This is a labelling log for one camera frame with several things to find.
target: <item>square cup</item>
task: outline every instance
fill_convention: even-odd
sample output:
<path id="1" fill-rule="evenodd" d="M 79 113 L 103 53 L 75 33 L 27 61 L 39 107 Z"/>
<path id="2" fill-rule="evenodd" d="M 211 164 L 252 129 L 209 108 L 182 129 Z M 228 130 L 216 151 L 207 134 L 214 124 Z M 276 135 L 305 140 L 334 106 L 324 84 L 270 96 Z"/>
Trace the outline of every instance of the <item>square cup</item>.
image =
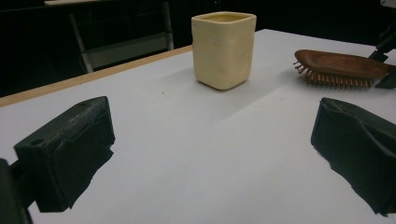
<path id="1" fill-rule="evenodd" d="M 214 12 L 191 18 L 195 77 L 217 90 L 228 90 L 250 76 L 256 16 Z"/>

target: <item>table edge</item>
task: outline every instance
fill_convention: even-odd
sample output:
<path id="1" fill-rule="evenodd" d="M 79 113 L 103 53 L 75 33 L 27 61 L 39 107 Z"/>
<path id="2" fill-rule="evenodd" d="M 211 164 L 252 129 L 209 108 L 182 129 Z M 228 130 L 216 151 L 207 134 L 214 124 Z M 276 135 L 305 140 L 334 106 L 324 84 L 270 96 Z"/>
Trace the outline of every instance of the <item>table edge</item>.
<path id="1" fill-rule="evenodd" d="M 154 63 L 157 62 L 159 60 L 165 59 L 165 58 L 169 58 L 172 56 L 176 56 L 178 54 L 181 53 L 185 53 L 188 51 L 192 50 L 192 46 L 186 46 L 183 48 L 179 48 L 179 49 L 172 49 L 163 53 L 159 53 L 159 54 L 155 54 L 146 58 L 142 58 L 142 59 L 138 59 L 135 61 L 131 61 L 128 63 L 123 63 L 123 64 L 119 64 L 113 67 L 109 67 L 103 70 L 99 70 L 93 73 L 89 73 L 86 75 L 82 75 L 79 77 L 72 77 L 60 82 L 56 82 L 56 83 L 52 83 L 46 86 L 42 86 L 42 87 L 38 87 L 35 89 L 31 89 L 29 91 L 22 91 L 22 92 L 18 92 L 15 94 L 11 94 L 8 96 L 4 96 L 0 98 L 0 107 L 6 106 L 6 105 L 13 105 L 25 100 L 30 100 L 33 98 L 36 98 L 38 96 L 42 96 L 45 94 L 49 94 L 55 91 L 61 91 L 70 87 L 74 87 L 77 85 L 81 85 L 83 83 L 86 82 L 90 82 L 90 81 L 94 81 L 96 79 L 102 78 L 102 77 L 108 77 L 120 72 L 123 72 L 125 70 L 128 69 L 132 69 L 141 65 L 145 65 L 148 63 Z"/>

